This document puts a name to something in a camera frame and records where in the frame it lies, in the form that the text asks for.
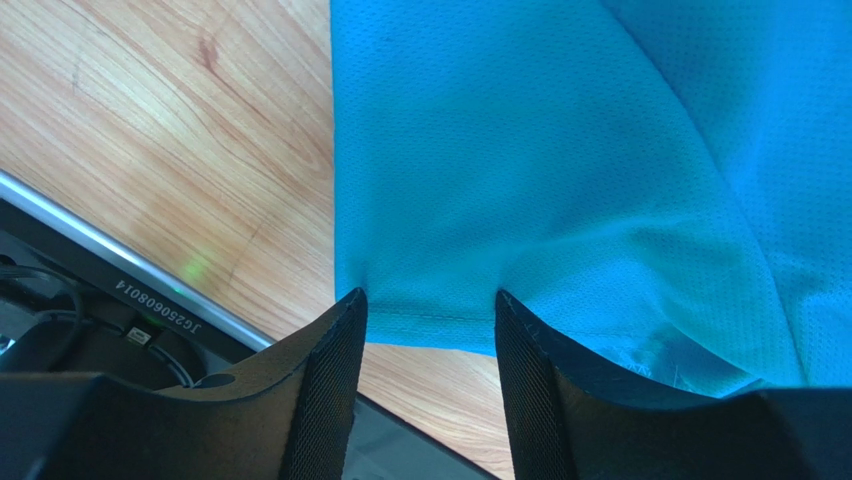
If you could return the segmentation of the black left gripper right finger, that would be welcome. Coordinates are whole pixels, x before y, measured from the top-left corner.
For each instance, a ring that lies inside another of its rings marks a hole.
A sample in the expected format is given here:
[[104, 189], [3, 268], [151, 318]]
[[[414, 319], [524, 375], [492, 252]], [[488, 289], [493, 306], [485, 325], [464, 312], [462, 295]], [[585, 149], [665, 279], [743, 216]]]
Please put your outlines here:
[[715, 399], [653, 381], [556, 331], [507, 291], [495, 347], [519, 479], [847, 479], [851, 393]]

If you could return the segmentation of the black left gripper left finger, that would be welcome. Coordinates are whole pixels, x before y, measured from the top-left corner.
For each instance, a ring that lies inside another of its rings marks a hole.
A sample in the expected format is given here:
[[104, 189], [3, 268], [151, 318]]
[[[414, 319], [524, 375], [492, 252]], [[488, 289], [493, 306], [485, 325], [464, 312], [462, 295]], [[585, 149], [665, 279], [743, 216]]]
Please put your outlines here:
[[338, 479], [368, 302], [316, 320], [196, 388], [147, 391], [96, 373], [1, 378], [5, 479]]

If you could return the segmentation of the teal t shirt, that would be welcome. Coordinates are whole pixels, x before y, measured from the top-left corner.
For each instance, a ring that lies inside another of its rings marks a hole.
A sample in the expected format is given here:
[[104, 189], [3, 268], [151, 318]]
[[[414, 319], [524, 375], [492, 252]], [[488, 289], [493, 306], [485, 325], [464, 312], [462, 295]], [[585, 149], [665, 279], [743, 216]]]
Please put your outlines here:
[[335, 293], [495, 351], [514, 295], [722, 397], [851, 383], [847, 1], [334, 1]]

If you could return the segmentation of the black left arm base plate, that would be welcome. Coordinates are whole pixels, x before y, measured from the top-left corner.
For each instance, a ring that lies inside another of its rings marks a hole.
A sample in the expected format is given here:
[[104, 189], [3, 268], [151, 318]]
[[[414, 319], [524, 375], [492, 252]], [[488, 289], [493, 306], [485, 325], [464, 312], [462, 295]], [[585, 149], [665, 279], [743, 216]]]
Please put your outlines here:
[[253, 355], [92, 245], [2, 201], [2, 372], [96, 372], [159, 390]]

